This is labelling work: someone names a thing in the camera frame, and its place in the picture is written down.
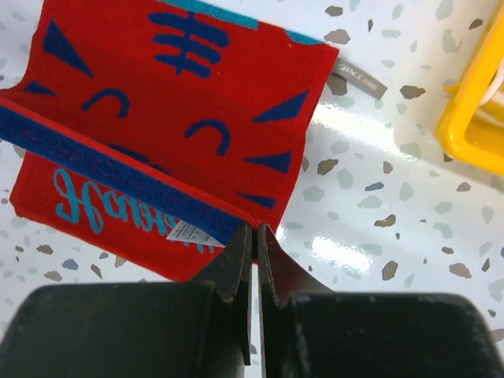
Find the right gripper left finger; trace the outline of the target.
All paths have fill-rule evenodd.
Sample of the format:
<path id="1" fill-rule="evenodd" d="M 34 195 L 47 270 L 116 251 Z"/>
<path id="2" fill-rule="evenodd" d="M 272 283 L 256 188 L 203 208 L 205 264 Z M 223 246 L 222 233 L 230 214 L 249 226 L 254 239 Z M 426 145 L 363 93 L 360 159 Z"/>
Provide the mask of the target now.
<path id="1" fill-rule="evenodd" d="M 4 377 L 241 377 L 250 364 L 252 229 L 179 283 L 34 290 L 1 343 Z"/>

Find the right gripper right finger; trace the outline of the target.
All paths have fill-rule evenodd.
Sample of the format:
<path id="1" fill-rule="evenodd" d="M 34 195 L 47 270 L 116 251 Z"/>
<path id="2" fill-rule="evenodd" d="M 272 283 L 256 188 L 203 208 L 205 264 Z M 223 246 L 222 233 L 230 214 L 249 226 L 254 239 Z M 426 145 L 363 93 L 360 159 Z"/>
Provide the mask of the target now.
<path id="1" fill-rule="evenodd" d="M 258 229 L 266 377 L 500 377 L 480 312 L 447 293 L 333 291 Z"/>

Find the red patterned towel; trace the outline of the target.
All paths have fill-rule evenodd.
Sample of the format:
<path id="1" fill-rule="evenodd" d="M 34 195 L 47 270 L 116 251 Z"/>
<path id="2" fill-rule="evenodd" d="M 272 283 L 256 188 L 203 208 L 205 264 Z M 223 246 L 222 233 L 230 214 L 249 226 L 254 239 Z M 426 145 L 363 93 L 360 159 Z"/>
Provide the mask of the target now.
<path id="1" fill-rule="evenodd" d="M 45 1 L 1 137 L 15 214 L 186 280 L 277 229 L 336 46 L 202 1 Z"/>

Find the yellow striped Doraemon towel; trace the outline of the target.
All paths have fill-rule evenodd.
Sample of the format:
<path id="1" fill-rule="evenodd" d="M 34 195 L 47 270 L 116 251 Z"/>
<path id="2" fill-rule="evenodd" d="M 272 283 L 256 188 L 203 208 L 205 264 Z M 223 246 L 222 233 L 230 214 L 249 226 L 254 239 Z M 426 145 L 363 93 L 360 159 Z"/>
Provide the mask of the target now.
<path id="1" fill-rule="evenodd" d="M 477 116 L 503 128 L 503 61 L 500 62 L 485 91 Z"/>

